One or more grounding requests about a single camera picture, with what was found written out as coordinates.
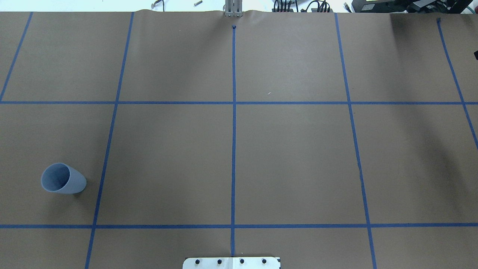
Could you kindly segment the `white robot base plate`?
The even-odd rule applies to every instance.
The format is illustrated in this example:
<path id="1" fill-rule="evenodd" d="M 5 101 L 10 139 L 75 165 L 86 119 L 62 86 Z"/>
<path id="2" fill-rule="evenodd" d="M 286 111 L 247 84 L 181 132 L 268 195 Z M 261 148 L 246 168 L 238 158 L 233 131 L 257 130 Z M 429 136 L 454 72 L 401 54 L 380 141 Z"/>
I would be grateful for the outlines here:
<path id="1" fill-rule="evenodd" d="M 183 269 L 281 269 L 279 257 L 192 257 Z"/>

